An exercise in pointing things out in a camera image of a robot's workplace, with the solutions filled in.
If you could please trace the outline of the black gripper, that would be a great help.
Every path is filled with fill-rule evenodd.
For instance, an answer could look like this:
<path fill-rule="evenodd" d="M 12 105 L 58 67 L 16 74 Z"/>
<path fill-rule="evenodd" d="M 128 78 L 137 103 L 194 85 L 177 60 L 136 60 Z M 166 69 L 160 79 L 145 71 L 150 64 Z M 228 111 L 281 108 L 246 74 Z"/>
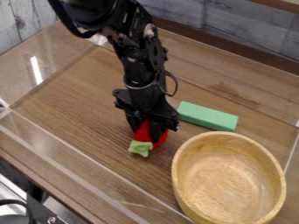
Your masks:
<path fill-rule="evenodd" d="M 153 144 L 162 141 L 166 130 L 176 131 L 178 113 L 165 99 L 165 82 L 152 83 L 146 87 L 114 89 L 116 107 L 125 111 L 125 120 L 136 132 L 145 119 L 149 119 L 149 137 Z"/>

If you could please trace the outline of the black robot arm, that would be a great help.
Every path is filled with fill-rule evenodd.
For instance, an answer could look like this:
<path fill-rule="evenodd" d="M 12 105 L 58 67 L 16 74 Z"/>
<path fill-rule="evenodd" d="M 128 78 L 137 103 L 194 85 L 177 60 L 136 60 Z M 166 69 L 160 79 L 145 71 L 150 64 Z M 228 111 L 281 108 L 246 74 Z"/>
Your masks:
<path fill-rule="evenodd" d="M 173 75 L 165 70 L 162 46 L 153 18 L 136 0 L 48 0 L 68 31 L 81 39 L 100 34 L 112 45 L 124 69 L 122 89 L 113 91 L 116 107 L 137 141 L 160 144 L 176 131 L 178 113 L 166 101 Z"/>

